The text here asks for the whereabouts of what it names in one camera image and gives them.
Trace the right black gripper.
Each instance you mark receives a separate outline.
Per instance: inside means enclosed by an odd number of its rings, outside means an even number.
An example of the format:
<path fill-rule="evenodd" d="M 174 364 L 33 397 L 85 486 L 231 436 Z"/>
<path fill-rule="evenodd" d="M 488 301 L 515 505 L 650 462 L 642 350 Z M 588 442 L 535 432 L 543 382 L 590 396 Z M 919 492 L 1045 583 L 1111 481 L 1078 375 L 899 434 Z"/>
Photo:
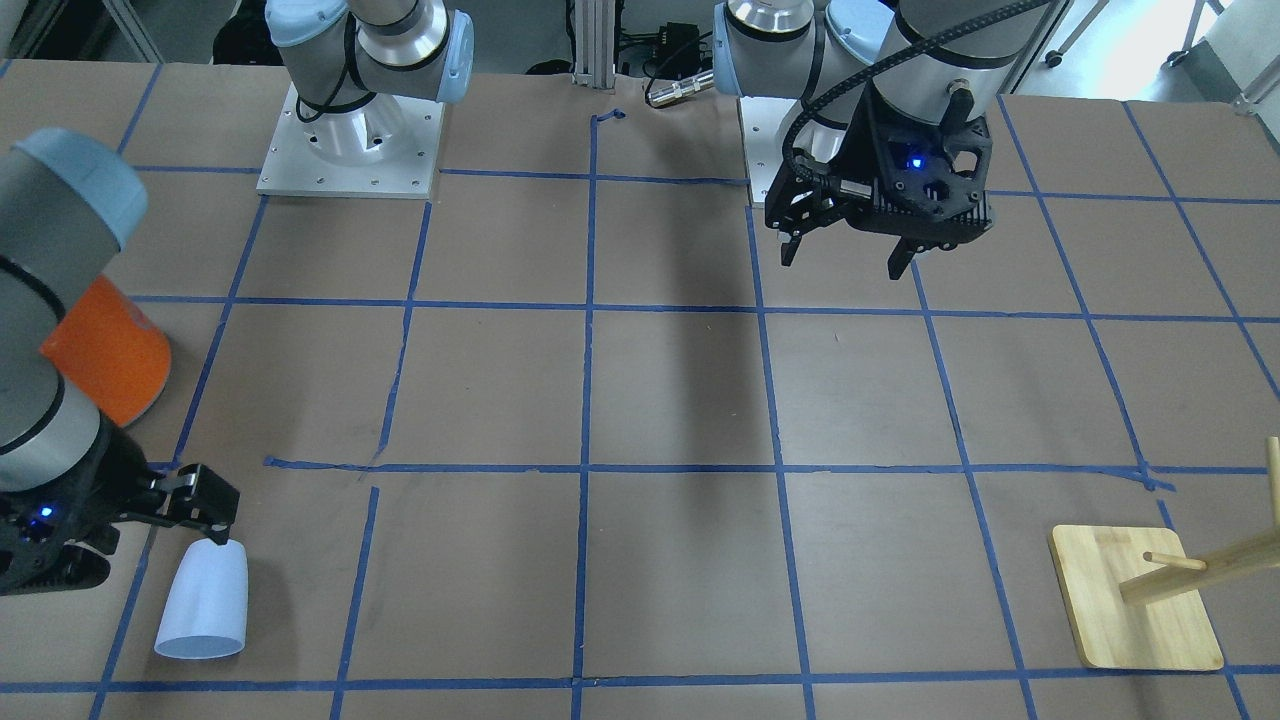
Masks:
<path fill-rule="evenodd" d="M 225 546 L 239 501 L 239 491 L 204 464 L 163 475 L 127 433 L 100 432 L 84 456 L 56 479 L 3 493 L 1 593 L 101 585 L 111 573 L 119 521 L 183 527 Z"/>

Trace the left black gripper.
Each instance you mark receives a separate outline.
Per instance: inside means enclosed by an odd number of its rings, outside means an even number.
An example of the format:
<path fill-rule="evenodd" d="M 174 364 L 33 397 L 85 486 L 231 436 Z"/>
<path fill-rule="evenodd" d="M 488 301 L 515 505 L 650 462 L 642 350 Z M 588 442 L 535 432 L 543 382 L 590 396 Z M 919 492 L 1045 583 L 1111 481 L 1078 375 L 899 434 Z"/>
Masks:
<path fill-rule="evenodd" d="M 803 179 L 780 168 L 765 196 L 765 223 L 780 232 L 780 263 L 791 266 L 810 232 L 844 222 L 856 231 L 899 237 L 887 259 L 899 281 L 916 255 L 951 250 L 995 223 L 986 192 L 993 142 L 965 85 L 943 94 L 938 123 L 893 108 L 874 87 L 858 104 L 838 152 L 826 163 L 792 155 Z"/>

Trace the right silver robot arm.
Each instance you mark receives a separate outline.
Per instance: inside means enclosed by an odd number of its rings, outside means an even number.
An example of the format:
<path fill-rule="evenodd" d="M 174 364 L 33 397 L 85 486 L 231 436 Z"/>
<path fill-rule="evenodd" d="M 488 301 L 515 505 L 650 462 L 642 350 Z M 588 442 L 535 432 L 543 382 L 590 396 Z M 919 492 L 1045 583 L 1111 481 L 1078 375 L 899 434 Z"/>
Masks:
<path fill-rule="evenodd" d="M 474 22 L 444 1 L 269 1 L 265 20 L 300 120 L 357 117 L 394 96 L 456 104 L 468 90 Z M 123 521 L 230 541 L 239 491 L 204 464 L 151 469 L 42 352 L 147 205 L 123 158 L 78 131 L 37 129 L 3 156 L 5 596 L 102 584 Z"/>

